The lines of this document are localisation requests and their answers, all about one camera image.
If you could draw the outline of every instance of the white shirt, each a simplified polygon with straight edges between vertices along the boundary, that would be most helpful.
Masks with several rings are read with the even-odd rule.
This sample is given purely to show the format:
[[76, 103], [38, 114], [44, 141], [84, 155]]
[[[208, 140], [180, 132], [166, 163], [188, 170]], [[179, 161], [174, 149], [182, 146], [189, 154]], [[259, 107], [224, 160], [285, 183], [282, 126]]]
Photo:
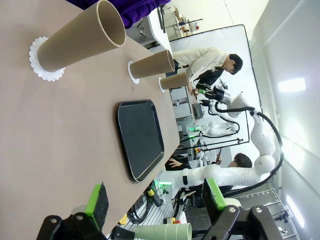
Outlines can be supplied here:
[[188, 68], [185, 68], [189, 82], [193, 82], [200, 74], [203, 74], [207, 70], [221, 67], [228, 56], [228, 54], [217, 47], [176, 51], [172, 55], [180, 67], [189, 65]]

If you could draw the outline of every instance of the black hair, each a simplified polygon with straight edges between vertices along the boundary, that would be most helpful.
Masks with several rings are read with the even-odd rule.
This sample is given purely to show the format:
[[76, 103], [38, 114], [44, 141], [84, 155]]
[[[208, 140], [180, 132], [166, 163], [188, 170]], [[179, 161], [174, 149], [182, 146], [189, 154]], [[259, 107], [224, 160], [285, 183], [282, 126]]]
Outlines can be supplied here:
[[241, 57], [239, 57], [237, 54], [229, 54], [229, 59], [235, 61], [234, 69], [233, 72], [231, 73], [232, 75], [235, 75], [237, 72], [239, 72], [242, 68], [243, 61]]
[[250, 158], [247, 155], [244, 155], [243, 153], [239, 152], [237, 155], [235, 155], [234, 161], [238, 167], [252, 168], [252, 162], [251, 162]]

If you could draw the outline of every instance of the man in white shirt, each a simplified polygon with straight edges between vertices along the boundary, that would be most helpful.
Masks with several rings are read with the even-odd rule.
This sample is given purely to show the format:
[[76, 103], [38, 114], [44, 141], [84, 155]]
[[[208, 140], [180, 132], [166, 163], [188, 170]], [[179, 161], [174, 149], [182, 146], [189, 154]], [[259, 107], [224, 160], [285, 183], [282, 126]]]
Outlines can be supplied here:
[[178, 67], [186, 68], [190, 94], [193, 94], [191, 83], [205, 71], [214, 71], [216, 67], [222, 67], [225, 71], [234, 75], [241, 70], [243, 65], [243, 61], [238, 55], [227, 54], [217, 47], [176, 51], [172, 55], [176, 68], [174, 72], [168, 73], [167, 77], [177, 74]]

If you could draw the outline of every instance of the bolt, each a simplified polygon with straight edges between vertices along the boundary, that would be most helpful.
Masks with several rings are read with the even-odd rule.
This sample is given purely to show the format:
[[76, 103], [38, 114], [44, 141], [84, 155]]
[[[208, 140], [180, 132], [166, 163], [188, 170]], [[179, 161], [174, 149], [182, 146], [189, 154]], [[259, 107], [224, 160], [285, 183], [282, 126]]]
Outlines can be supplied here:
[[236, 209], [232, 206], [232, 207], [229, 207], [229, 212], [230, 213], [234, 213], [236, 211]]

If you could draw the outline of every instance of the rectangular tray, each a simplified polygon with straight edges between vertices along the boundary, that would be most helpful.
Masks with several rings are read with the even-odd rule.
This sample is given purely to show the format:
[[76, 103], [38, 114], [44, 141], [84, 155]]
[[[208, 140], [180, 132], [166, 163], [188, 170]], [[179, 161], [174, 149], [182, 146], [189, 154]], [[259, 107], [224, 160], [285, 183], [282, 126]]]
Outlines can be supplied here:
[[141, 183], [165, 154], [155, 105], [151, 100], [123, 101], [116, 118], [129, 172]]

